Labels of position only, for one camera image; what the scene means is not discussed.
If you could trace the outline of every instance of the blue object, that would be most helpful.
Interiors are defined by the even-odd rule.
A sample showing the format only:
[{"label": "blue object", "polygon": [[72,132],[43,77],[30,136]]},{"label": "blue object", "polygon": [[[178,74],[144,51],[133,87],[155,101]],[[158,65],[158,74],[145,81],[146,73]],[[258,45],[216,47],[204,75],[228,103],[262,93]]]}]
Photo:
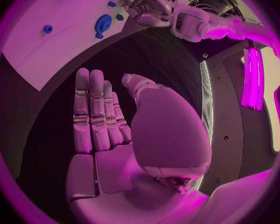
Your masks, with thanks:
[{"label": "blue object", "polygon": [[115,7],[115,6],[116,6],[116,3],[113,2],[113,1],[110,1],[110,2],[108,3],[108,6]]},{"label": "blue object", "polygon": [[47,34],[51,33],[53,31],[53,27],[51,25],[45,25],[43,27],[43,31]]},{"label": "blue object", "polygon": [[98,39],[103,39],[103,32],[107,31],[111,27],[111,23],[112,18],[109,15],[102,15],[95,23],[94,29],[97,32],[95,37]]},{"label": "blue object", "polygon": [[123,21],[125,18],[124,18],[124,16],[122,16],[122,15],[120,15],[120,14],[117,14],[117,15],[116,15],[116,19],[117,19],[118,21]]}]

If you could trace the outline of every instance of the magenta light strip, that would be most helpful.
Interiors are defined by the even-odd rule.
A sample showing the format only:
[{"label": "magenta light strip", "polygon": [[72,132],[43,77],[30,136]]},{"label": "magenta light strip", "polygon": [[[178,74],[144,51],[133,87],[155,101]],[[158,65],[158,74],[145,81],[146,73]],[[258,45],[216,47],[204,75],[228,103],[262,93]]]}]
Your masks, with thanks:
[{"label": "magenta light strip", "polygon": [[256,103],[256,110],[261,111],[264,103],[264,92],[265,92],[265,75],[264,75],[264,63],[263,57],[260,50],[257,50],[257,61],[259,70],[259,90]]},{"label": "magenta light strip", "polygon": [[247,107],[249,104],[250,96],[250,83],[251,83],[251,66],[250,66],[250,53],[248,49],[244,49],[244,87],[242,93],[241,105]]},{"label": "magenta light strip", "polygon": [[260,50],[244,49],[244,63],[245,78],[241,105],[261,111],[264,103],[265,75]]}]

